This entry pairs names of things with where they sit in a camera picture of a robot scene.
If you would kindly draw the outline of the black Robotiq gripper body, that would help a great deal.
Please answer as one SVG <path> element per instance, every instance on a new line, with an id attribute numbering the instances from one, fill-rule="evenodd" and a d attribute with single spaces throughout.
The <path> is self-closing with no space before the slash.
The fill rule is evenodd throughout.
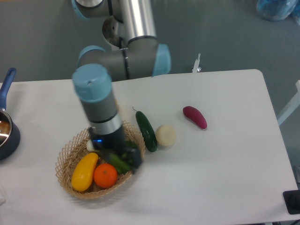
<path id="1" fill-rule="evenodd" d="M 123 155 L 126 151 L 125 132 L 121 126 L 113 133 L 100 135 L 96 134 L 93 127 L 88 128 L 90 139 L 95 150 L 109 150 L 118 155 Z"/>

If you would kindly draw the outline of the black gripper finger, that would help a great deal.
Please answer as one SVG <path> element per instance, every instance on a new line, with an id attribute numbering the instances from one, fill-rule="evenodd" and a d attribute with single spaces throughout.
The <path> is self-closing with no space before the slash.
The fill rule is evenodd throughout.
<path id="1" fill-rule="evenodd" d="M 125 148 L 125 161 L 131 167 L 131 172 L 133 174 L 135 174 L 137 169 L 143 163 L 140 150 L 137 147 L 135 147 L 135 148 L 126 147 Z"/>
<path id="2" fill-rule="evenodd" d="M 103 159 L 111 165 L 117 165 L 117 156 L 113 153 L 103 153 Z"/>

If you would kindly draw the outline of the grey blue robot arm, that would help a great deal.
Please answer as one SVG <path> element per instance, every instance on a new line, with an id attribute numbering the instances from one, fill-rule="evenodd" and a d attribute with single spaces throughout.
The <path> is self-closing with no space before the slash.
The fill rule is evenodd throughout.
<path id="1" fill-rule="evenodd" d="M 85 19 L 105 17 L 102 33 L 114 50 L 85 47 L 72 81 L 90 123 L 93 147 L 118 173 L 125 174 L 138 168 L 142 159 L 125 142 L 112 83 L 169 73 L 169 48 L 157 40 L 149 0 L 74 0 L 72 6 Z"/>

